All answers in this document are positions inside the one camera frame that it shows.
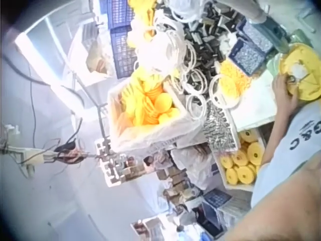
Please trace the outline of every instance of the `worker's hand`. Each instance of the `worker's hand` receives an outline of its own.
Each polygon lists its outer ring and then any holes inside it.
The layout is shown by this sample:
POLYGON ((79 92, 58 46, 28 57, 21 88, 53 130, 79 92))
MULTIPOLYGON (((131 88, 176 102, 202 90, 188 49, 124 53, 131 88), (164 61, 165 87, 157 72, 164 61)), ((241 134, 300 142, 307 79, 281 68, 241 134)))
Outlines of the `worker's hand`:
POLYGON ((272 83, 272 89, 275 94, 277 113, 289 117, 298 105, 298 88, 294 95, 290 96, 286 88, 287 78, 287 75, 278 74, 272 83))

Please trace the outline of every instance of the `white t-shirt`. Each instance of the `white t-shirt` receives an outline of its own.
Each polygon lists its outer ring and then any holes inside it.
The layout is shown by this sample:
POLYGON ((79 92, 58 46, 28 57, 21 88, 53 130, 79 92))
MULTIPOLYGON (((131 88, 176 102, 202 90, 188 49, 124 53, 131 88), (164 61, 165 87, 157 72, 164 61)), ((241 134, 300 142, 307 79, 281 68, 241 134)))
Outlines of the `white t-shirt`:
POLYGON ((254 207, 300 164, 321 150, 321 100, 305 106, 292 120, 270 163, 258 173, 251 200, 254 207))

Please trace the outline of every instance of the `tube light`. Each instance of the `tube light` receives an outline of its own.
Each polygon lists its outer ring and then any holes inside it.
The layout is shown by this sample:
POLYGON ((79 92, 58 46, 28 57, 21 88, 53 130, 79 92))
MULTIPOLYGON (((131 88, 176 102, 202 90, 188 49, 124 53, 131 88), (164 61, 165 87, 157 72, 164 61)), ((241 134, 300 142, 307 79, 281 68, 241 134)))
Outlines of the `tube light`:
POLYGON ((77 116, 83 117, 84 107, 81 100, 61 86, 61 80, 37 51, 27 34, 20 33, 15 43, 39 77, 50 85, 56 96, 77 116))

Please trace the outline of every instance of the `fluorescent light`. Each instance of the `fluorescent light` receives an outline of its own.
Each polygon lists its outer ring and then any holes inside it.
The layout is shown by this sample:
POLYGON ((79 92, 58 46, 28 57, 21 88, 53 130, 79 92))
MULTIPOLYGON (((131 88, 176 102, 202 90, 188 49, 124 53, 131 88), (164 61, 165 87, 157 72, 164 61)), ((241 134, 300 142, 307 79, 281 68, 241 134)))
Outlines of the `fluorescent light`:
POLYGON ((15 43, 35 72, 45 83, 50 85, 57 97, 76 115, 82 117, 84 115, 84 107, 81 100, 61 86, 61 80, 37 51, 27 34, 20 33, 15 43))

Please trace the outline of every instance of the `seated worker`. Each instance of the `seated worker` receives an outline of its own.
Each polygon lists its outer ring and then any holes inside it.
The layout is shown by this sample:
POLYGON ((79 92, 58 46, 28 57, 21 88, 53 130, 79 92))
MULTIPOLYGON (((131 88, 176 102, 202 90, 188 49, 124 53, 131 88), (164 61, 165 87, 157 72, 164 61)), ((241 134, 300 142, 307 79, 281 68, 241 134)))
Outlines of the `seated worker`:
POLYGON ((152 165, 156 171, 163 170, 173 165, 170 155, 166 150, 161 150, 152 156, 145 157, 144 162, 148 167, 152 165))
POLYGON ((298 93, 290 97, 286 81, 278 75, 272 84, 277 114, 252 209, 224 240, 321 240, 321 100, 290 121, 298 93))

